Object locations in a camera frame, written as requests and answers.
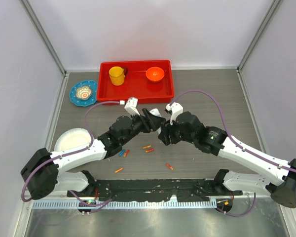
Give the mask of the white remote control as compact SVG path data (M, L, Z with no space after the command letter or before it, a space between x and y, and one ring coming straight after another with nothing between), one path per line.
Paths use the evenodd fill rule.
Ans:
M152 117L162 118L160 111L157 108L154 108L149 111Z

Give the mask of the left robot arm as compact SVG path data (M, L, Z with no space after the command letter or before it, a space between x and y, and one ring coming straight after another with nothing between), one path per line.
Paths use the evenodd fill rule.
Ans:
M61 179L67 171L116 155L139 133L157 131L165 121L165 118L154 115L144 108L142 115L118 117L107 132L92 138L86 145L60 152L49 152L46 148L38 149L20 172L24 180L22 201L28 201L25 198L25 191L29 191L32 200L48 196L54 190L61 188L63 184Z

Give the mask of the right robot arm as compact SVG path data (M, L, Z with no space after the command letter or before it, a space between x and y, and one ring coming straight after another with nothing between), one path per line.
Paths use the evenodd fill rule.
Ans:
M287 161L258 151L218 127L205 127L190 112L167 110L167 113L170 119L162 125L158 136L165 145L188 142L203 153L229 159L255 172L220 170L213 182L215 193L253 192L268 195L282 206L296 208L296 159Z

